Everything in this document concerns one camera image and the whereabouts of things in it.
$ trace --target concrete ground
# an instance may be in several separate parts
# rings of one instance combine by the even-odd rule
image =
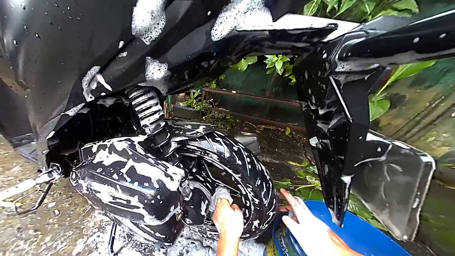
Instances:
[[[237,122],[230,134],[238,131],[258,134],[261,146],[258,156],[274,179],[294,177],[292,166],[287,164],[286,160],[301,163],[306,160],[306,153],[310,154],[308,141],[301,135],[287,136],[280,130],[271,129],[256,132],[252,125],[240,122]],[[38,166],[12,151],[5,139],[0,137],[0,190],[36,176],[37,168]],[[29,202],[22,208],[31,207],[38,196],[35,193],[21,200]],[[108,255],[110,229],[110,220],[90,207],[87,201],[74,191],[68,178],[65,178],[53,186],[44,204],[34,212],[17,216],[14,208],[0,207],[0,256]],[[124,237],[118,239],[123,239],[125,247],[121,255],[152,254],[147,246],[131,241],[128,243]],[[193,250],[193,255],[216,253],[213,251],[213,246],[216,245],[211,241],[200,240],[199,243],[204,250]],[[115,249],[119,249],[120,245],[122,242],[118,242]],[[191,248],[197,248],[193,243],[184,241],[179,241],[179,245],[173,248],[174,255],[190,255]],[[251,246],[242,246],[246,255],[257,253],[248,251]]]

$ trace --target rear wheel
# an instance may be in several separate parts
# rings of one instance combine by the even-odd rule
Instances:
[[[200,182],[213,194],[219,186],[228,188],[243,212],[241,239],[255,238],[273,222],[277,200],[270,175],[261,161],[245,146],[220,132],[180,142],[183,156],[195,161],[189,179]],[[218,239],[209,215],[203,225],[190,226],[203,237]]]

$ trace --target passenger footpeg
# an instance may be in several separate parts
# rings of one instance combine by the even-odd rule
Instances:
[[[41,190],[40,188],[37,188],[36,190],[16,199],[13,201],[13,204],[15,206],[15,210],[16,210],[16,213],[18,215],[21,215],[21,214],[25,214],[27,212],[31,212],[33,210],[36,210],[38,207],[41,206],[41,204],[44,202],[44,199],[46,198],[47,194],[49,193],[50,189],[51,189],[51,186],[54,182],[56,182],[58,179],[60,179],[60,177],[62,177],[63,173],[62,173],[62,169],[60,167],[59,164],[55,164],[55,163],[51,163],[49,165],[49,169],[45,172],[42,172],[38,177],[36,177],[35,179],[26,179],[24,181],[22,181],[21,183],[13,186],[13,187],[9,187],[3,191],[0,192],[0,201],[4,201],[5,199],[8,199],[10,197],[13,197],[15,195],[18,195],[20,193],[23,193],[23,192],[26,192],[27,190],[35,187],[35,186],[39,186],[41,184],[47,184],[46,187],[44,188],[44,190]],[[41,196],[39,197],[38,201],[35,203],[35,205],[25,211],[21,211],[19,212],[19,209],[17,207],[17,202],[29,195],[31,195],[32,193],[35,193],[35,192],[38,192],[38,191],[41,191]]]

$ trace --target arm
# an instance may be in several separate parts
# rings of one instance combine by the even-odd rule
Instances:
[[[237,256],[238,242],[243,232],[243,214],[237,205],[218,199],[213,222],[220,233],[217,256]]]

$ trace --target rear shock absorber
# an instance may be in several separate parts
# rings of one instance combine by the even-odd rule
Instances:
[[[133,109],[136,111],[141,127],[152,138],[153,147],[159,148],[162,158],[172,165],[180,162],[180,155],[175,150],[177,143],[171,141],[167,130],[157,89],[154,87],[137,86],[126,90]]]

